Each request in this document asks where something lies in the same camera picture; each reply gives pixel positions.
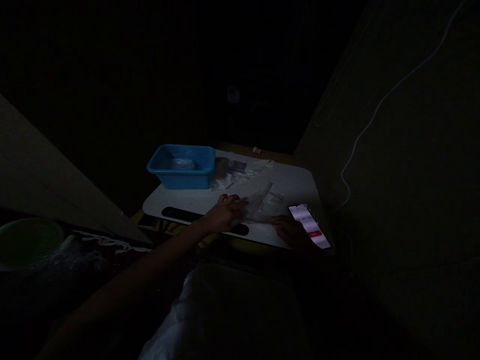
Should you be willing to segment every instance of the green basket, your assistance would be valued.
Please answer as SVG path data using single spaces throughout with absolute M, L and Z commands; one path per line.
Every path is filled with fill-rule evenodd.
M 57 249 L 64 239 L 54 221 L 32 217 L 0 227 L 0 271 L 31 265 Z

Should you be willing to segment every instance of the electrical wire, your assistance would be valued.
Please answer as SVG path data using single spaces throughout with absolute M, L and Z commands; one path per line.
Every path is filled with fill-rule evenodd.
M 357 148 L 357 144 L 360 140 L 360 138 L 362 137 L 362 135 L 367 131 L 367 129 L 370 127 L 370 125 L 372 124 L 372 122 L 374 121 L 375 119 L 375 116 L 377 115 L 377 112 L 379 111 L 379 108 L 380 106 L 382 105 L 382 103 L 385 101 L 385 99 L 396 89 L 400 86 L 401 83 L 403 83 L 410 75 L 412 75 L 414 72 L 416 72 L 418 69 L 420 69 L 425 63 L 427 63 L 431 58 L 433 58 L 435 56 L 435 54 L 439 51 L 440 47 L 444 44 L 445 42 L 445 39 L 447 38 L 447 35 L 449 33 L 449 30 L 450 30 L 450 27 L 452 26 L 452 23 L 455 19 L 455 17 L 457 16 L 458 12 L 460 11 L 460 9 L 462 8 L 462 6 L 467 2 L 468 0 L 463 0 L 460 5 L 456 8 L 456 10 L 453 12 L 453 14 L 450 16 L 450 20 L 448 21 L 447 25 L 446 25 L 446 28 L 445 28 L 445 31 L 443 32 L 443 36 L 441 37 L 441 40 L 440 42 L 438 43 L 436 49 L 430 54 L 429 57 L 427 57 L 425 60 L 423 60 L 417 67 L 415 67 L 412 71 L 410 71 L 407 75 L 405 75 L 394 87 L 391 88 L 391 90 L 389 92 L 387 92 L 385 94 L 385 96 L 380 100 L 380 102 L 378 103 L 378 105 L 376 106 L 375 108 L 375 111 L 373 112 L 373 115 L 370 119 L 370 121 L 368 122 L 368 124 L 365 126 L 365 128 L 361 131 L 361 133 L 356 137 L 355 139 L 355 142 L 353 143 L 353 148 L 351 150 L 351 154 L 350 154 L 350 157 L 348 158 L 345 166 L 343 167 L 343 169 L 341 170 L 341 173 L 340 173 L 340 177 L 341 177 L 341 181 L 345 184 L 346 186 L 346 189 L 348 191 L 348 195 L 345 199 L 344 202 L 341 203 L 341 205 L 339 207 L 337 207 L 333 212 L 335 213 L 336 211 L 338 211 L 341 207 L 343 207 L 349 200 L 350 200 L 350 195 L 351 195 L 351 191 L 350 191 L 350 187 L 349 185 L 347 184 L 347 182 L 345 181 L 345 178 L 344 178 L 344 172 L 345 172 L 345 169 L 349 166 L 350 164 L 350 161 L 352 161 L 352 158 L 354 157 L 354 153 L 355 153 L 355 149 Z

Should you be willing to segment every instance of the plastic bin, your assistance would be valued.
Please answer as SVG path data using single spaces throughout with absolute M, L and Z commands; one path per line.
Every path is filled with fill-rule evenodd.
M 166 189 L 208 189 L 214 177 L 215 150 L 210 146 L 160 146 L 151 157 L 148 171 Z

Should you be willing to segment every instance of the white table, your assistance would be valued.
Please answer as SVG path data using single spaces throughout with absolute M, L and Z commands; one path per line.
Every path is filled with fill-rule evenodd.
M 227 158 L 241 162 L 251 162 L 256 160 L 253 157 L 221 150 L 216 150 L 215 155 L 217 158 Z M 160 184 L 143 203 L 143 211 L 145 214 L 157 218 L 188 225 L 189 222 L 162 216 L 162 210 L 166 207 L 173 207 L 203 215 L 215 205 L 221 194 L 237 194 L 243 198 L 265 189 L 269 182 L 273 183 L 271 189 L 272 192 L 280 193 L 284 196 L 281 214 L 288 215 L 289 206 L 299 204 L 308 205 L 308 208 L 315 214 L 320 228 L 332 245 L 331 249 L 327 250 L 329 255 L 332 255 L 335 252 L 335 244 L 333 243 L 332 235 L 328 229 L 328 224 L 324 220 L 323 208 L 320 202 L 317 186 L 315 185 L 312 173 L 302 167 L 276 163 L 274 168 L 265 167 L 260 174 L 250 177 L 249 180 L 235 183 L 230 186 L 229 189 L 220 191 L 211 191 L 210 189 L 168 190 Z M 249 232 L 245 236 L 230 232 L 227 232 L 226 234 L 257 243 L 287 249 L 289 248 L 282 239 L 280 239 L 275 229 L 270 224 L 249 223 L 247 226 Z

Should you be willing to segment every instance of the person's hand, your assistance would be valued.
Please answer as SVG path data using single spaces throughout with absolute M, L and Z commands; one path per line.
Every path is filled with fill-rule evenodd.
M 278 236 L 292 249 L 305 250 L 312 246 L 313 242 L 300 221 L 283 215 L 272 217 L 270 222 Z
M 240 201 L 238 195 L 223 194 L 215 206 L 198 221 L 209 234 L 225 233 L 234 227 L 234 219 L 242 217 L 242 208 L 247 204 L 248 201 Z

